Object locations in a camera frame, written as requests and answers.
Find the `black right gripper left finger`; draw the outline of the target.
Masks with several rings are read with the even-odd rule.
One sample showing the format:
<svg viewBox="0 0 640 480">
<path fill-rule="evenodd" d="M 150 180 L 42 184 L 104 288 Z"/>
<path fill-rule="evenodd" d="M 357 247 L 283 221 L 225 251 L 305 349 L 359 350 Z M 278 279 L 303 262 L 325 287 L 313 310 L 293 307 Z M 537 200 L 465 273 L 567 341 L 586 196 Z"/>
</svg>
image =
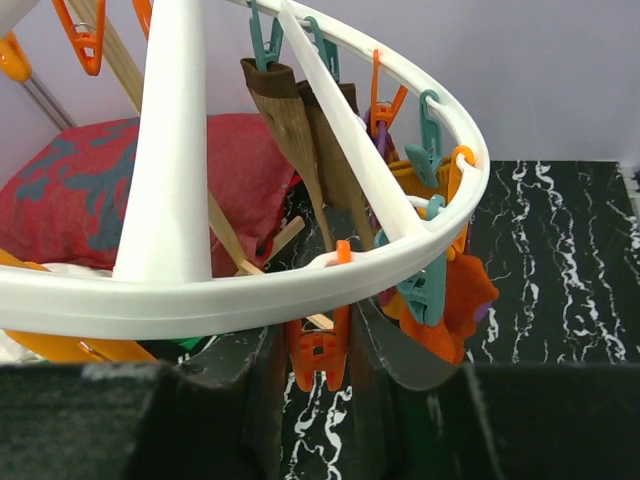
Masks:
<svg viewBox="0 0 640 480">
<path fill-rule="evenodd" d="M 5 479 L 275 479 L 284 338 L 225 336 L 178 366 L 5 365 Z"/>
</svg>

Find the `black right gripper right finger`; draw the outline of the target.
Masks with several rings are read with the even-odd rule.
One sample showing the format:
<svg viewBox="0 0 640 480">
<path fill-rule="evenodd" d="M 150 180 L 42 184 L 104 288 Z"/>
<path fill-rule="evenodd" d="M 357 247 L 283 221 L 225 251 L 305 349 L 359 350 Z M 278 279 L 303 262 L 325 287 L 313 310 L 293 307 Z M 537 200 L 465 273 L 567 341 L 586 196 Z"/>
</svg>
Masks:
<svg viewBox="0 0 640 480">
<path fill-rule="evenodd" d="M 352 307 L 350 370 L 364 479 L 635 479 L 636 364 L 451 365 Z"/>
</svg>

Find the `orange clothes clip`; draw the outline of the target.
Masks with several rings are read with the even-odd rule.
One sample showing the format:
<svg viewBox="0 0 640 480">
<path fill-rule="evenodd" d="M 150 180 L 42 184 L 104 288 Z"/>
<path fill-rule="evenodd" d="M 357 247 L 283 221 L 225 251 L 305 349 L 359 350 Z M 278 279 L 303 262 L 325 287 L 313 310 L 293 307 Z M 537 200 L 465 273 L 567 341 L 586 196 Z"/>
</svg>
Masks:
<svg viewBox="0 0 640 480">
<path fill-rule="evenodd" d="M 327 388 L 342 386 L 350 338 L 351 306 L 333 312 L 333 327 L 328 330 L 305 330 L 301 319 L 286 323 L 286 343 L 298 387 L 310 392 L 315 374 L 326 374 Z"/>
</svg>

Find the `white round clip hanger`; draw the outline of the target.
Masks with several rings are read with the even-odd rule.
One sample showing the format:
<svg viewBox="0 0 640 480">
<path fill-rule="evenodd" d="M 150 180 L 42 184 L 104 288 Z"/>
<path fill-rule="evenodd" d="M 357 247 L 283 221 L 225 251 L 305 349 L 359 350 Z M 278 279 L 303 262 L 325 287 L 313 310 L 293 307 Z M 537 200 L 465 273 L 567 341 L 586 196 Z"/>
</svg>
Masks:
<svg viewBox="0 0 640 480">
<path fill-rule="evenodd" d="M 201 1 L 153 7 L 134 172 L 116 264 L 106 288 L 86 303 L 80 335 L 170 339 L 246 330 L 309 316 L 374 295 L 433 261 L 461 232 L 490 173 L 485 140 L 460 102 L 429 74 L 374 38 L 317 13 L 332 42 L 383 67 L 415 93 L 433 90 L 431 107 L 474 154 L 459 160 L 461 185 L 435 219 L 416 213 L 302 28 L 312 9 L 262 1 L 279 19 L 314 94 L 387 237 L 387 245 L 339 264 L 333 253 L 306 267 L 213 279 L 206 179 L 207 29 Z"/>
</svg>

